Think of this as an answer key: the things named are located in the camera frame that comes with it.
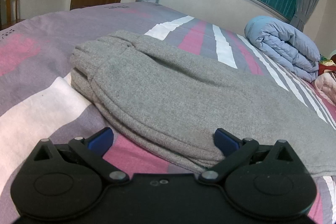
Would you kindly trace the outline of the grey sweat pants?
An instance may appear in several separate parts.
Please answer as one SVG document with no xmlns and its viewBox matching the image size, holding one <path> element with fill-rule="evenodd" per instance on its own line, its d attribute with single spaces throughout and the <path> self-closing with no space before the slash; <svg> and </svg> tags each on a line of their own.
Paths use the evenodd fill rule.
<svg viewBox="0 0 336 224">
<path fill-rule="evenodd" d="M 120 133 L 193 172 L 222 161 L 216 129 L 261 144 L 287 140 L 314 177 L 335 175 L 335 129 L 274 81 L 146 35 L 79 44 L 72 86 Z"/>
</svg>

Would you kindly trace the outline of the purple pink striped bed sheet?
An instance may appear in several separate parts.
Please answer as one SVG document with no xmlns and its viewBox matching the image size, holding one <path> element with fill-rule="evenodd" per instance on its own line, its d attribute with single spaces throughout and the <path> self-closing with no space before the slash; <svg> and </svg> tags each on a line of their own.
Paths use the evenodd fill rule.
<svg viewBox="0 0 336 224">
<path fill-rule="evenodd" d="M 40 139 L 66 143 L 108 125 L 71 87 L 70 56 L 77 44 L 118 30 L 152 36 L 278 84 L 322 121 L 311 134 L 311 151 L 335 159 L 335 106 L 244 37 L 156 3 L 53 12 L 1 31 L 1 223 L 18 217 L 10 186 Z"/>
</svg>

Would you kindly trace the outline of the folded light blue duvet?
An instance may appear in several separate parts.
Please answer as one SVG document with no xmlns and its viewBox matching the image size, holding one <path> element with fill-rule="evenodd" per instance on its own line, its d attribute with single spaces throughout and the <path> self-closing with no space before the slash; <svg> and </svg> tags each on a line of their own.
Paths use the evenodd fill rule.
<svg viewBox="0 0 336 224">
<path fill-rule="evenodd" d="M 246 39 L 270 59 L 311 83 L 318 77 L 315 43 L 294 26 L 270 16 L 256 16 L 244 28 Z"/>
</svg>

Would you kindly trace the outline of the wooden chair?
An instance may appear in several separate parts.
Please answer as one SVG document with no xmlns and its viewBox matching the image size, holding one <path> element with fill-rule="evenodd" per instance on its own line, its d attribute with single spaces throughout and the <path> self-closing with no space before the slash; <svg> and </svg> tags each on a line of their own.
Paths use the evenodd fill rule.
<svg viewBox="0 0 336 224">
<path fill-rule="evenodd" d="M 22 19 L 19 19 L 18 3 L 19 3 L 19 0 L 14 0 L 14 19 L 13 19 L 12 18 L 12 2 L 11 0 L 5 0 L 6 22 L 1 23 L 1 30 L 7 29 L 22 21 Z"/>
</svg>

